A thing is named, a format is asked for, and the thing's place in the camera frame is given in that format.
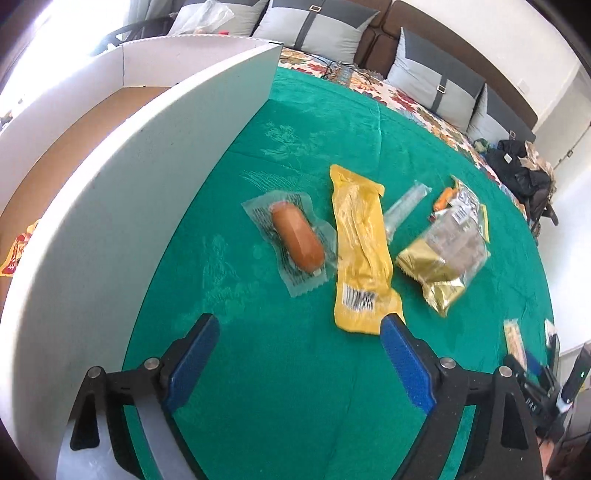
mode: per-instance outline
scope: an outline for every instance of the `green tablecloth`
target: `green tablecloth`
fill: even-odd
[[[198,161],[199,146],[194,150]],[[334,225],[332,163],[382,183],[384,208],[414,180],[433,188],[396,233],[392,257],[428,227],[451,174],[467,183],[488,207],[492,256],[447,319],[395,269],[392,286],[408,327],[437,355],[492,372],[506,353],[502,322],[518,318],[525,344],[544,359],[543,321],[552,315],[544,270],[521,214],[498,187],[374,100],[278,69],[269,101],[179,224],[125,358],[125,368],[135,368],[185,335],[201,312],[219,318],[219,343],[188,405],[175,414],[210,480],[389,480],[424,420],[379,338],[335,326],[336,279],[292,299],[273,249],[242,210],[242,202],[272,189],[303,191]],[[442,478],[455,475],[471,414],[467,409]],[[149,470],[137,418],[129,417]]]

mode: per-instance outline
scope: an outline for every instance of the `floral bedspread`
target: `floral bedspread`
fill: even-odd
[[[368,96],[387,106],[391,110],[404,115],[421,127],[427,129],[449,147],[458,151],[471,161],[478,170],[507,195],[525,217],[525,207],[515,198],[496,173],[488,166],[484,158],[474,150],[470,141],[455,127],[436,117],[426,108],[419,105],[403,91],[379,80],[367,70],[357,69],[338,62],[311,56],[306,53],[284,47],[279,59],[279,66],[299,72],[308,73],[349,88],[361,95]]]

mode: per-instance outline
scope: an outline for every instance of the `vacuum-sealed sausage package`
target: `vacuum-sealed sausage package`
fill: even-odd
[[[275,249],[279,274],[292,297],[325,283],[336,271],[336,231],[314,214],[303,192],[272,190],[242,204]]]

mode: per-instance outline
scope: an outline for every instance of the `barcode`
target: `barcode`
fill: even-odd
[[[356,290],[343,284],[343,305],[356,312],[374,310],[377,294],[372,291]]]
[[[459,207],[452,212],[452,217],[458,225],[461,225],[468,219],[468,212]]]

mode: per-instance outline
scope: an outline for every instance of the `sausage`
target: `sausage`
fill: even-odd
[[[457,193],[457,190],[452,189],[451,187],[447,187],[445,190],[443,190],[443,192],[441,193],[441,195],[439,196],[439,198],[437,199],[437,201],[433,205],[433,211],[439,212],[439,211],[443,210],[444,208],[446,208],[447,203],[452,199],[452,197],[456,193]]]
[[[324,265],[324,248],[301,210],[290,202],[269,207],[273,226],[295,265],[314,273]]]

